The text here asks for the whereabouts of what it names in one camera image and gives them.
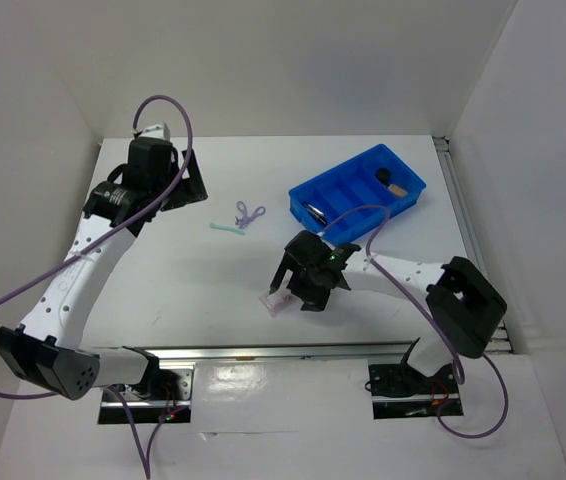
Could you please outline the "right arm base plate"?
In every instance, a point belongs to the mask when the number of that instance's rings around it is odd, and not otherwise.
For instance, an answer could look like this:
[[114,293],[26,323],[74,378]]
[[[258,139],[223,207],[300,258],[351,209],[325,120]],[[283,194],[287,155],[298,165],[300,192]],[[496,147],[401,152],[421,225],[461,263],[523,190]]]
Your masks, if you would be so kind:
[[452,366],[445,365],[433,377],[425,377],[407,364],[370,364],[364,384],[371,396],[375,420],[462,416],[459,387]]

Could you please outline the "beige foundation bottle black cap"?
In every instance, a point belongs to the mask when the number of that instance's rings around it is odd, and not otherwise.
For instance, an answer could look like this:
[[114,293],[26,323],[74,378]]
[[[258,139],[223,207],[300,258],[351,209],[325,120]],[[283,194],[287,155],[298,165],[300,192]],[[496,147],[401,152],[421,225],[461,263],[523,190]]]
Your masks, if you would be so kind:
[[387,187],[387,190],[392,195],[394,195],[396,198],[399,198],[399,199],[405,198],[409,194],[408,190],[406,190],[406,189],[404,189],[401,186],[396,185],[396,184],[389,184],[388,187]]

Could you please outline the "clear pink makeup packet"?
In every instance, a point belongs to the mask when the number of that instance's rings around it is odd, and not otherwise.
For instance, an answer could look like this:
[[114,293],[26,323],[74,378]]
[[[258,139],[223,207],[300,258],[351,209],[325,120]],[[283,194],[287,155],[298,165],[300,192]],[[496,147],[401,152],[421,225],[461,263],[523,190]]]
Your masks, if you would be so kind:
[[260,301],[272,318],[275,318],[282,310],[287,308],[293,300],[293,295],[288,291],[277,291],[260,296]]

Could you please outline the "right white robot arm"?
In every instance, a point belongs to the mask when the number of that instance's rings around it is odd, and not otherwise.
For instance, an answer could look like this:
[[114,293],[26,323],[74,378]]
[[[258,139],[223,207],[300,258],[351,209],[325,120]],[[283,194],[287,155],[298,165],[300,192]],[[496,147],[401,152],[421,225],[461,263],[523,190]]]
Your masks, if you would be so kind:
[[424,316],[432,332],[413,343],[399,369],[401,384],[411,392],[423,391],[445,366],[464,384],[461,359],[485,353],[507,312],[502,295],[465,257],[409,261],[374,253],[370,244],[331,246],[309,231],[285,246],[268,296],[277,305],[276,297],[285,293],[299,299],[303,310],[321,312],[337,289],[404,298]]

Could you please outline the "mint green makeup spatula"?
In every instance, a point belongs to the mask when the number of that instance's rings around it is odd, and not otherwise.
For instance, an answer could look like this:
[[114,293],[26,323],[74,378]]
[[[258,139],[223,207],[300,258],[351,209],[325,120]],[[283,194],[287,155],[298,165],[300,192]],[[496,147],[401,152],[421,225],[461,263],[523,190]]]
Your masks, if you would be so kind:
[[234,233],[236,235],[240,235],[240,236],[245,236],[246,232],[240,228],[235,228],[235,227],[231,227],[231,226],[226,226],[226,225],[220,225],[214,222],[211,222],[209,224],[209,228],[214,229],[214,230],[219,230],[219,231],[226,231],[226,232],[231,232]]

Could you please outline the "purple eyelash curler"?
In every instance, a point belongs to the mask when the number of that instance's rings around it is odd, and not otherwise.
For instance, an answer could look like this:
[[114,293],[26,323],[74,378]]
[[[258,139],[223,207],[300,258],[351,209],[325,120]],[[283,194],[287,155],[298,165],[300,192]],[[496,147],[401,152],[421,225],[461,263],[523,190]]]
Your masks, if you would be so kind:
[[247,205],[241,200],[236,202],[236,208],[238,215],[235,217],[235,226],[239,230],[244,230],[254,220],[266,213],[264,206],[258,206],[253,210],[249,210]]

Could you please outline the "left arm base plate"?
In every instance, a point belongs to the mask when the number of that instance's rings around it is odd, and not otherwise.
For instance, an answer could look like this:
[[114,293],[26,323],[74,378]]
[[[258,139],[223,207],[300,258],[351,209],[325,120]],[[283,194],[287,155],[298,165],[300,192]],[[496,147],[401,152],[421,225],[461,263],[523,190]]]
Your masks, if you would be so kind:
[[157,424],[163,419],[171,424],[189,423],[192,416],[193,380],[193,365],[175,364],[162,367],[159,376],[148,386],[118,384],[114,386],[116,393],[105,389],[101,397],[98,423],[128,423],[118,395],[125,399],[137,424]]

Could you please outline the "black makeup comb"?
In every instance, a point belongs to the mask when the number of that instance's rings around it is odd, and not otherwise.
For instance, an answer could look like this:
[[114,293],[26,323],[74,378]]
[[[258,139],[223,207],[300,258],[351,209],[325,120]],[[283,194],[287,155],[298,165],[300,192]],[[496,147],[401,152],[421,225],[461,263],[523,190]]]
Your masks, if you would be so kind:
[[326,226],[328,224],[327,221],[327,217],[325,216],[325,214],[318,209],[317,207],[304,202],[302,204],[302,206],[304,207],[304,209],[307,211],[307,213],[310,215],[310,217],[316,221],[318,224],[322,225],[322,226]]

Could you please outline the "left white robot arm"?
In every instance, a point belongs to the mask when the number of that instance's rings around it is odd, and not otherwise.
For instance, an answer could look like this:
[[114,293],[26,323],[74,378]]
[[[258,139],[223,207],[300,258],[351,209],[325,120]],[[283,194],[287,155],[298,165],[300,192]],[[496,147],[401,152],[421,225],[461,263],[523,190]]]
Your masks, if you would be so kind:
[[0,328],[0,357],[23,381],[69,400],[124,383],[139,399],[159,390],[155,356],[137,348],[84,350],[91,311],[115,266],[160,212],[205,200],[191,148],[140,135],[128,158],[90,192],[74,243],[36,306],[15,328]]

